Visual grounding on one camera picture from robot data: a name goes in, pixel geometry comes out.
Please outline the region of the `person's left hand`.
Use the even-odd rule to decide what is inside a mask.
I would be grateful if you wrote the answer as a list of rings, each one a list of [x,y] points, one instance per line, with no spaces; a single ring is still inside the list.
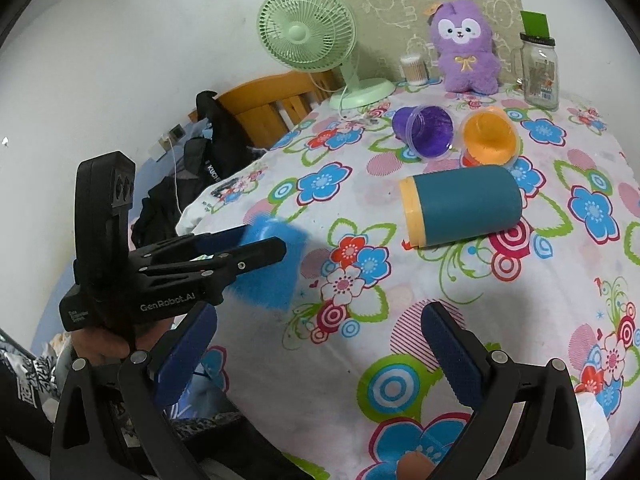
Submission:
[[[134,348],[150,351],[160,337],[171,329],[173,318],[166,318],[151,325],[137,338]],[[76,356],[88,360],[93,366],[103,365],[114,360],[126,359],[130,349],[126,340],[99,327],[87,327],[70,333],[70,341]]]

